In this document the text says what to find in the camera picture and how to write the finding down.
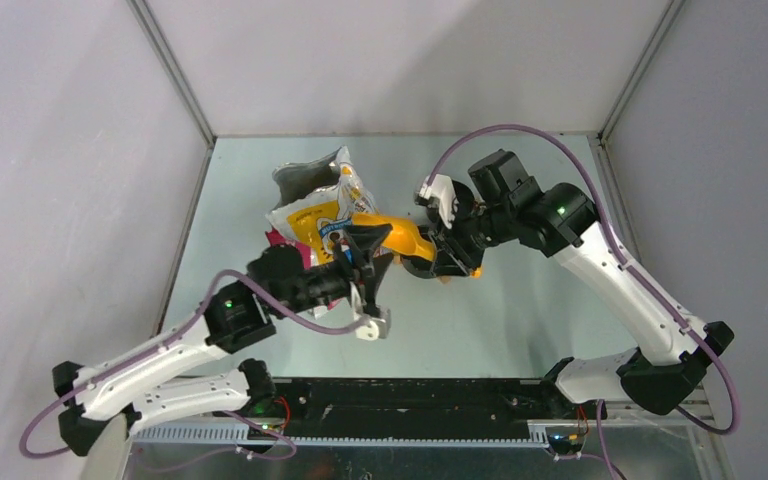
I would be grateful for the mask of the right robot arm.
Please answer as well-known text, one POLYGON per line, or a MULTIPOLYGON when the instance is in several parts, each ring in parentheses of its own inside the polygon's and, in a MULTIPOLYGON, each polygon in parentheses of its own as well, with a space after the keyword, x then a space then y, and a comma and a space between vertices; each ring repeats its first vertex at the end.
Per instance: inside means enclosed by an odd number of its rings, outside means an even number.
POLYGON ((706 323, 679 307, 600 220, 580 188, 544 190, 515 153, 494 152, 468 170, 466 186, 436 174, 415 194, 431 225, 421 233, 435 248, 417 275, 470 276, 486 250, 516 241, 536 250, 590 287, 618 317, 636 345, 613 356, 565 359, 547 374, 545 411, 566 418, 581 403, 631 401, 666 415, 678 411, 734 339, 723 322, 706 323))

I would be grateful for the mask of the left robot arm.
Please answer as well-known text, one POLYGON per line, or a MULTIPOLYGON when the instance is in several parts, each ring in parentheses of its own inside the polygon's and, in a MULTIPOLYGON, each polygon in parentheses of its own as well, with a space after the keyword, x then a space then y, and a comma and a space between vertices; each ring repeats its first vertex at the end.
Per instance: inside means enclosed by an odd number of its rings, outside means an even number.
POLYGON ((350 225, 334 261, 305 267, 286 244, 266 248, 244 273, 223 270, 193 316, 130 352, 96 366, 63 362, 52 370, 64 411, 58 428, 68 451, 86 456, 108 423, 125 420, 125 434, 201 413, 245 409, 264 416, 276 390, 262 361, 245 360, 224 374, 179 376, 229 357, 276 332, 287 318, 326 335, 386 337, 390 313, 376 296, 393 256, 381 253, 389 224, 350 225))

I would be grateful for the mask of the cat food bag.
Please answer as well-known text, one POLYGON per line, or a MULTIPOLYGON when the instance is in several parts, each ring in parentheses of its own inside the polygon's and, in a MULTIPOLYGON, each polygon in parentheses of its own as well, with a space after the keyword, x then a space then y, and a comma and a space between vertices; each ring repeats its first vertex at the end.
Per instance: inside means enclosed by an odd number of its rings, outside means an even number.
POLYGON ((379 211, 345 145, 314 161, 281 165, 272 180, 279 200, 265 215, 265 236, 270 245, 296 248, 306 269, 333 260, 355 214, 379 211))

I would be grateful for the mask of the yellow plastic food scoop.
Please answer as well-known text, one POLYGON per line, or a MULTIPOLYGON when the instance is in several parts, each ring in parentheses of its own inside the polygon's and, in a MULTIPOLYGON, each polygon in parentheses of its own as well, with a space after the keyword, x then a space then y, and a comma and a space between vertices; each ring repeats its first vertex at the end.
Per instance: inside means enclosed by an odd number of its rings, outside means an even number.
POLYGON ((408 218, 370 213, 356 213, 351 219, 353 225, 389 224, 392 226, 392 231, 383 243, 384 248, 396 255, 418 256, 434 260, 435 247, 427 236, 430 225, 419 226, 408 218))

